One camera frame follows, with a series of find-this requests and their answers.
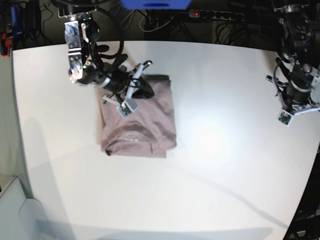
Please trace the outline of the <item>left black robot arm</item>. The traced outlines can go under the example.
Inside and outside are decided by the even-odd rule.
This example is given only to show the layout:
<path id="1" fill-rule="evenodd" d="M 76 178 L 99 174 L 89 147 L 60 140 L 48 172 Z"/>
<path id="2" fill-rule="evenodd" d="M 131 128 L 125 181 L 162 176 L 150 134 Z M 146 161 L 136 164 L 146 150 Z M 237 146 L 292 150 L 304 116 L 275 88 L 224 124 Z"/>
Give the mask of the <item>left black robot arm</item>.
<path id="1" fill-rule="evenodd" d="M 320 109 L 320 67 L 312 60 L 312 38 L 320 30 L 319 21 L 309 20 L 308 0 L 274 0 L 282 26 L 281 48 L 273 74 L 273 83 L 281 103 L 278 120 L 286 125 L 297 115 Z"/>

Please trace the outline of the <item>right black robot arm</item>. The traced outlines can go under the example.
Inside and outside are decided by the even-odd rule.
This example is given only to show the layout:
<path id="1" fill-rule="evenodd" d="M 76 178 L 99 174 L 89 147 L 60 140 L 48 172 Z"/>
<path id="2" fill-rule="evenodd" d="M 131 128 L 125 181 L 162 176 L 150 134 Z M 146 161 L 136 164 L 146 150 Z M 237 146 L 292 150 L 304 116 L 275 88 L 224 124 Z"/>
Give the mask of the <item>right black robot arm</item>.
<path id="1" fill-rule="evenodd" d="M 82 86 L 93 85 L 108 92 L 105 100 L 115 97 L 121 104 L 127 99 L 150 99 L 155 93 L 142 77 L 143 71 L 152 64 L 150 60 L 128 71 L 123 63 L 128 59 L 124 50 L 124 31 L 115 17 L 101 8 L 102 0 L 54 0 L 58 16 L 65 18 L 64 38 L 68 47 L 69 79 Z M 110 47 L 99 45 L 100 27 L 93 19 L 98 12 L 109 18 L 119 36 L 119 48 L 107 54 Z"/>

